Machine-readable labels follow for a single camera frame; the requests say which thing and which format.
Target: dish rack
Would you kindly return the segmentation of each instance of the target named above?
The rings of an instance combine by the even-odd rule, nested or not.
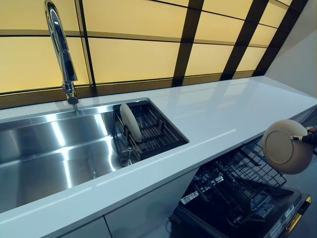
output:
[[[157,155],[188,143],[188,140],[148,101],[127,103],[140,128],[142,141],[136,142],[122,122],[120,105],[113,106],[113,138],[121,165]]]
[[[238,227],[259,213],[262,205],[267,207],[265,202],[285,183],[283,175],[265,160],[258,141],[252,141],[201,167],[191,183],[194,192],[181,202],[200,196]]]

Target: sink basin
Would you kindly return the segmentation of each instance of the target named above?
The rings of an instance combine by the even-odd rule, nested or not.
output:
[[[121,169],[111,134],[120,103],[0,123],[0,213]]]

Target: chrome faucet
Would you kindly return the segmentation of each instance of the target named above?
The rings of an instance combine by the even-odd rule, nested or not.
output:
[[[45,0],[45,15],[58,64],[63,75],[62,88],[66,93],[68,103],[72,104],[74,109],[77,110],[76,104],[78,103],[78,98],[73,84],[73,81],[76,81],[77,77],[68,52],[65,33],[60,22],[57,8],[50,0]]]

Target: sink dish rack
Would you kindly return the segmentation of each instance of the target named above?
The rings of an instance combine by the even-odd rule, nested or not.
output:
[[[177,128],[150,102],[140,101],[127,105],[138,123],[142,141],[136,142],[123,124],[120,105],[113,106],[113,138],[122,165],[130,165],[188,143]]]

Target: white countertop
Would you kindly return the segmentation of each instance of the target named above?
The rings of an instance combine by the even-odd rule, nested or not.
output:
[[[190,142],[1,213],[0,237],[36,238],[83,224],[317,104],[316,98],[261,76],[81,99],[79,108],[142,97],[149,97]],[[56,102],[0,110],[0,119],[66,108],[66,102]]]

